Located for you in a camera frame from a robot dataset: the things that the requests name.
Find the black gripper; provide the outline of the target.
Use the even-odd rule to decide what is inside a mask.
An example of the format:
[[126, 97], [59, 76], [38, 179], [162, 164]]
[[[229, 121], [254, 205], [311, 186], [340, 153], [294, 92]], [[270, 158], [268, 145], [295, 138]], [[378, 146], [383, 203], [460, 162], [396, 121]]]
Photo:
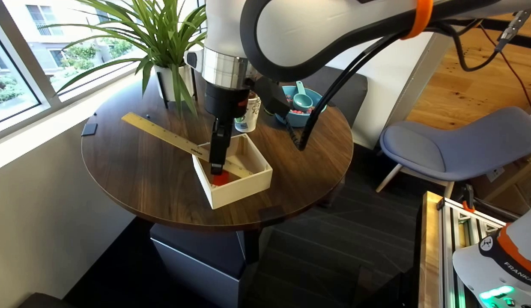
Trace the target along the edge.
[[222, 174], [234, 131], [234, 119], [227, 117], [241, 117], [246, 114], [249, 90], [223, 88], [203, 76], [198, 78], [198, 88], [201, 104], [217, 117], [213, 124], [210, 164], [213, 174]]

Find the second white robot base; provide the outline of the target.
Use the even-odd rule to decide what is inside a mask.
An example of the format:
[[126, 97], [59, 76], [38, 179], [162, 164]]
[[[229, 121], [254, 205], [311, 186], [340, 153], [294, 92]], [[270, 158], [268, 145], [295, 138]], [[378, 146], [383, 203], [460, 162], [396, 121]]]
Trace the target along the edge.
[[482, 308], [531, 308], [531, 208], [479, 244], [456, 249], [453, 268]]

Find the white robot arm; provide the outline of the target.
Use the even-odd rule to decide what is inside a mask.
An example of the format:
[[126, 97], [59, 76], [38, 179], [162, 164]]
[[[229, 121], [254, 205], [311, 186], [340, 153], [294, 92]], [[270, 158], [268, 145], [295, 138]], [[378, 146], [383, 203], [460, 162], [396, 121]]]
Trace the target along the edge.
[[215, 114], [211, 170], [229, 167], [234, 119], [258, 93], [287, 114], [282, 85], [316, 73], [340, 52], [366, 42], [364, 64], [398, 39], [451, 20], [531, 10], [531, 0], [208, 0], [205, 46], [187, 63], [206, 80]]

